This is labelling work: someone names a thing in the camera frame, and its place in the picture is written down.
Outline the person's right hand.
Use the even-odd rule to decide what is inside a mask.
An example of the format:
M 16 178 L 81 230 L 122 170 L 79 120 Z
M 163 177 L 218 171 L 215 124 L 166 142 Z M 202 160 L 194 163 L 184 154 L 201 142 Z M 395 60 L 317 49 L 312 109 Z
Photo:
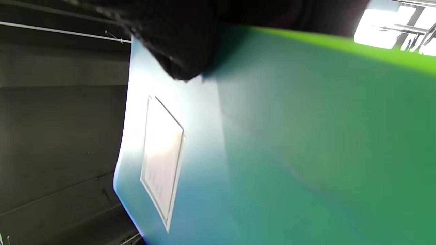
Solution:
M 206 71 L 220 23 L 352 38 L 368 0 L 70 0 L 122 26 L 173 79 Z

